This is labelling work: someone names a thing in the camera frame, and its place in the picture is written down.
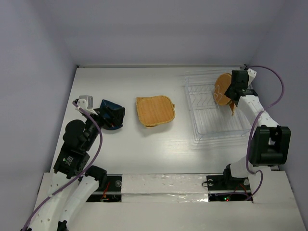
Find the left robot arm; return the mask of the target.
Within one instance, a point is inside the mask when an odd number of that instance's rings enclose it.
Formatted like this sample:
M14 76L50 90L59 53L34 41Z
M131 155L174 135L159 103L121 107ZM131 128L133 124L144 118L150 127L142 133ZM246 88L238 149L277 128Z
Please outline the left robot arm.
M28 218L24 231L67 231L88 198L106 186L107 172L93 165L88 151L102 129L123 126L125 108L119 105L97 109L77 106L86 121L72 120L65 127L64 143L53 167L48 196Z

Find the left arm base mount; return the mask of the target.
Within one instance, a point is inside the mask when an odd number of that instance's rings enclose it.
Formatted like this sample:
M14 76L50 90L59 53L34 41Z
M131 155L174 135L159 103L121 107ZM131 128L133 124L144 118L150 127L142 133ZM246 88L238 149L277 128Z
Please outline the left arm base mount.
M100 186L86 202L121 202L122 201L122 175L107 175L107 180L104 186Z

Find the dark blue plate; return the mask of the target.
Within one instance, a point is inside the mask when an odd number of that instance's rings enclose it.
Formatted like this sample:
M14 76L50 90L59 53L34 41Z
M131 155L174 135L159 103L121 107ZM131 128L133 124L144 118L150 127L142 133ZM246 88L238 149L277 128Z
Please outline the dark blue plate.
M100 105L100 115L103 117L105 130L117 130L123 127L125 107L103 99Z

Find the square woven plate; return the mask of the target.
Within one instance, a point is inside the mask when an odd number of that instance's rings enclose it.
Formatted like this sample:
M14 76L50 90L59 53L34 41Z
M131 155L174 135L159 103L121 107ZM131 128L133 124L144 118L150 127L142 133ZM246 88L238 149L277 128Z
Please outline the square woven plate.
M145 127L170 123L175 118L175 104L164 95L136 98L137 116Z
M141 104L137 106L139 121L145 127L155 127L171 122L175 118L175 104Z

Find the round woven plate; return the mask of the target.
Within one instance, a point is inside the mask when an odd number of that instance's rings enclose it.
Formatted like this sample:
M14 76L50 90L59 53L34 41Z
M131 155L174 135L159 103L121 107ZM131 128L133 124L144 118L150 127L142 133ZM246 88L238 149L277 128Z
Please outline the round woven plate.
M225 93L231 84L231 74L224 73L220 75L214 85L213 97L218 105L228 105L231 101Z

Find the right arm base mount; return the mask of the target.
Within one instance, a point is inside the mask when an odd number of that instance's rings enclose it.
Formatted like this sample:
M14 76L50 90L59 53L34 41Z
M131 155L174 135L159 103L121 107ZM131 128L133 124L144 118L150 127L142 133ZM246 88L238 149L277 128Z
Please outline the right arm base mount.
M248 178L230 178L208 175L202 186L208 191L210 202L252 201Z

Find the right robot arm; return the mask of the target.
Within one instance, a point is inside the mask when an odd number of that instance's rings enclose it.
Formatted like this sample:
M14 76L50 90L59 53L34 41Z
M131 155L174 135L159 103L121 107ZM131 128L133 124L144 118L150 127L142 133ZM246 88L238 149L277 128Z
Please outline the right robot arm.
M233 70L231 84L225 92L251 125L246 156L227 165L221 177L222 185L228 189L261 167L283 165L287 161L291 131L279 125L262 106L256 91L249 89L256 75L252 69Z

